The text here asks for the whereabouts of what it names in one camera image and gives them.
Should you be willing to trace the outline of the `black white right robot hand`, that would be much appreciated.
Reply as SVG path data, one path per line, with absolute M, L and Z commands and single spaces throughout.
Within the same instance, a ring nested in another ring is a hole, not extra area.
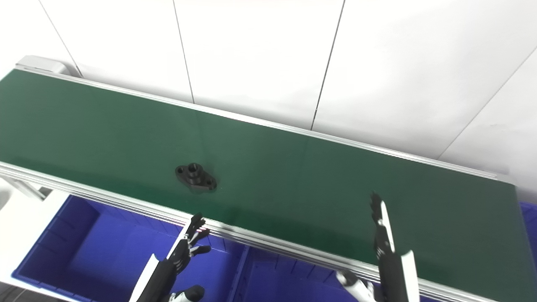
M 359 302 L 419 302 L 414 252 L 397 253 L 386 203 L 375 192 L 370 198 L 375 224 L 373 247 L 378 260 L 380 286 L 360 279 L 349 270 L 337 271 L 337 280 Z

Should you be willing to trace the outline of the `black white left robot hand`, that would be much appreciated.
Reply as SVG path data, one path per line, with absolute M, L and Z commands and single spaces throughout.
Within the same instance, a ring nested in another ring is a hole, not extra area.
M 210 230 L 203 228 L 206 220 L 203 214 L 192 216 L 178 235 L 167 257 L 158 260 L 154 254 L 146 263 L 129 298 L 130 302 L 199 302 L 205 295 L 205 289 L 194 285 L 186 290 L 173 292 L 173 285 L 194 256 L 211 251 L 209 245 L 197 245 L 206 238 Z

